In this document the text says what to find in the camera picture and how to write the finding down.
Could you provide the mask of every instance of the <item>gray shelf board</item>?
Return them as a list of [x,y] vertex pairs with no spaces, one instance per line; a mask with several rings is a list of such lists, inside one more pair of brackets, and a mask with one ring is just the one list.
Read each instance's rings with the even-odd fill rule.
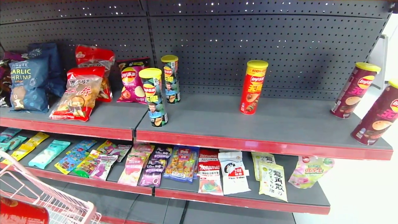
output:
[[165,106],[169,121],[164,127],[154,128],[149,118],[144,117],[136,130],[137,133],[162,132],[392,151],[384,139],[379,139],[373,146],[355,141],[350,133],[361,119],[354,114],[349,119],[333,116],[330,113],[333,103],[260,98],[256,114],[249,116],[239,111],[240,96],[182,94],[178,104]]
[[[254,177],[254,165],[253,165],[252,156],[250,155],[250,152],[242,152],[242,153],[243,153],[243,163],[245,165],[245,168],[249,170],[250,173],[250,176],[247,177],[247,180],[251,191],[238,193],[238,194],[225,195],[225,197],[286,203],[282,200],[267,195],[258,194],[260,183],[256,181]],[[285,184],[286,184],[287,200],[289,201],[289,204],[330,206],[329,201],[326,198],[319,183],[316,183],[313,187],[308,189],[299,189],[288,183],[291,174],[296,168],[296,164],[298,161],[297,156],[289,156],[289,155],[274,155],[274,156],[276,163],[278,165],[283,166],[285,171]],[[194,180],[193,183],[181,183],[163,177],[160,183],[160,188],[197,193],[199,189],[199,179]]]

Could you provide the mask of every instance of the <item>gray pegboard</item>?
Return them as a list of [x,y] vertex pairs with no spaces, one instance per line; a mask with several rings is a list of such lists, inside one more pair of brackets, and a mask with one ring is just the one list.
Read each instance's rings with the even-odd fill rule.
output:
[[389,16],[387,1],[201,0],[151,1],[152,16],[304,14],[382,18]]

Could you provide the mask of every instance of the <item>red shelf trim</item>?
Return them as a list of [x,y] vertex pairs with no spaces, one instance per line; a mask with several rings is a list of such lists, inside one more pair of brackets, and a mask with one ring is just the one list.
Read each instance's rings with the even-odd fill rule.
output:
[[137,141],[190,145],[217,149],[268,152],[283,155],[319,156],[340,159],[391,160],[392,150],[305,145],[273,141],[245,140],[137,130]]
[[256,208],[262,210],[300,212],[327,215],[330,206],[313,206],[303,204],[289,204],[286,202],[261,201],[246,198],[234,198],[228,196],[205,195],[186,191],[174,191],[156,188],[155,196],[162,198],[175,198],[180,200],[191,200],[206,203],[224,204],[229,206]]
[[9,128],[21,128],[39,132],[60,133],[97,138],[109,138],[119,140],[133,140],[131,129],[115,129],[102,127],[89,127],[54,122],[39,122],[22,119],[0,118],[0,125]]

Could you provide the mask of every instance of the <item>candy packet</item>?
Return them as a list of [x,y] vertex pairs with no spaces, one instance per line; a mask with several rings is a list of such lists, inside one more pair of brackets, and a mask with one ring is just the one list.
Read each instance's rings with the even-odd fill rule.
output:
[[261,171],[259,163],[266,162],[266,163],[275,163],[275,158],[272,154],[269,153],[261,153],[261,152],[252,152],[253,164],[254,164],[254,176],[256,177],[256,181],[260,181],[260,173]]
[[29,166],[36,166],[44,169],[53,159],[55,159],[62,151],[64,151],[70,142],[53,140],[51,144],[29,161]]
[[98,165],[93,170],[90,178],[106,181],[113,164],[117,160],[117,155],[100,155],[98,157]]
[[154,149],[154,145],[134,144],[133,149],[127,156],[125,169],[117,182],[134,187],[137,186],[141,170],[148,162],[149,156]]
[[242,152],[219,153],[221,164],[222,182],[224,194],[236,194],[250,191],[246,176],[249,172],[245,169],[242,161]]
[[191,183],[193,181],[194,165],[198,153],[198,147],[175,146],[163,177],[179,182]]
[[19,128],[6,128],[2,133],[0,133],[0,142],[8,142],[20,131],[21,129]]
[[259,162],[260,170],[260,191],[259,195],[268,195],[287,202],[285,172],[283,166]]
[[123,160],[123,158],[126,156],[126,154],[129,152],[131,149],[131,145],[117,145],[116,148],[114,148],[109,155],[117,155],[117,161],[120,162]]
[[149,160],[144,168],[144,174],[142,175],[140,186],[153,185],[155,187],[159,187],[160,180],[162,179],[162,172],[165,167],[165,159]]
[[88,121],[100,92],[104,74],[105,67],[69,70],[66,92],[51,112],[50,119]]
[[224,195],[220,179],[220,162],[214,160],[201,161],[199,166],[199,190],[201,194]]
[[299,156],[298,159],[289,183],[301,189],[312,187],[334,166],[334,160],[331,158]]
[[88,178],[98,165],[100,152],[93,149],[90,154],[73,170],[75,174]]
[[117,64],[123,82],[122,93],[117,101],[146,104],[145,92],[138,73],[149,67],[149,57],[118,61]]

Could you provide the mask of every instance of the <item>candy bag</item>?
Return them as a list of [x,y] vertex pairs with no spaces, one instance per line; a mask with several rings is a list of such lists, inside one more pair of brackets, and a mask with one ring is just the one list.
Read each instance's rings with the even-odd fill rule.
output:
[[224,195],[222,193],[220,179],[220,162],[218,161],[201,161],[199,166],[199,190],[201,194]]
[[312,187],[334,166],[334,160],[331,158],[299,156],[298,159],[289,183],[301,189]]
[[148,161],[141,178],[140,186],[154,185],[155,187],[159,187],[165,166],[165,159]]
[[94,149],[91,150],[90,154],[73,170],[73,172],[81,177],[90,177],[98,165],[99,156],[99,151]]
[[256,177],[256,181],[260,181],[260,166],[259,162],[263,161],[266,163],[275,164],[275,158],[272,154],[269,153],[261,153],[261,152],[252,152],[253,164],[254,164],[254,175]]
[[88,121],[101,88],[104,72],[105,67],[69,70],[67,90],[50,114],[50,118]]
[[117,64],[123,82],[122,93],[117,101],[146,104],[145,92],[138,73],[149,67],[149,57],[118,61]]
[[46,95],[49,73],[48,56],[10,63],[11,111],[43,112],[49,110]]
[[112,91],[109,85],[108,76],[111,72],[111,67],[115,63],[115,53],[110,50],[81,44],[76,46],[75,53],[77,67],[79,68],[93,66],[105,67],[105,75],[102,79],[97,99],[102,102],[111,102]]
[[137,186],[141,170],[148,162],[148,158],[154,148],[154,145],[134,144],[133,149],[127,156],[125,169],[117,182],[134,187]]
[[21,129],[19,128],[6,128],[2,133],[0,133],[0,142],[8,142],[20,131]]
[[199,153],[198,147],[175,147],[163,174],[164,178],[189,182],[193,181],[194,165]]
[[63,68],[57,45],[55,43],[30,43],[27,48],[29,58],[35,58],[40,55],[45,55],[49,58],[49,76],[46,90],[58,97],[62,97],[65,92],[66,82],[62,74]]
[[22,144],[23,141],[25,141],[27,139],[27,137],[23,137],[23,136],[17,136],[14,137],[13,139],[11,139],[8,143],[10,143],[10,148],[9,150],[14,150],[16,149],[19,145]]
[[117,145],[116,148],[114,148],[111,152],[109,152],[109,155],[117,155],[117,161],[120,162],[122,159],[126,156],[126,154],[129,152],[131,149],[131,145]]
[[55,159],[62,151],[64,151],[70,142],[53,140],[51,144],[29,161],[29,166],[36,166],[44,169],[53,159]]
[[287,202],[285,172],[283,166],[259,162],[260,191],[259,195],[268,195]]
[[117,155],[100,155],[98,157],[98,165],[93,170],[90,178],[106,181],[113,164],[117,160]]
[[236,194],[250,191],[246,176],[248,171],[242,161],[242,152],[219,153],[224,194]]

